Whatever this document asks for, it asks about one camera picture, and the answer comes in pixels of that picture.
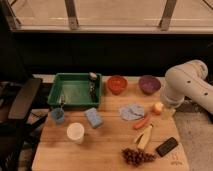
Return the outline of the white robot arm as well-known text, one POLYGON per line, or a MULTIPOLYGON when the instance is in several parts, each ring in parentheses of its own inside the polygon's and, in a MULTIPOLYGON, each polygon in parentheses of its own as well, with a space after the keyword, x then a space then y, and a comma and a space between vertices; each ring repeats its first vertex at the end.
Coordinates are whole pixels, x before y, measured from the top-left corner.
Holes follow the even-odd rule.
POLYGON ((167 108, 178 108, 188 97, 213 116, 213 85, 205 81, 208 67, 201 60, 191 60, 171 67, 165 73, 161 101, 167 108))

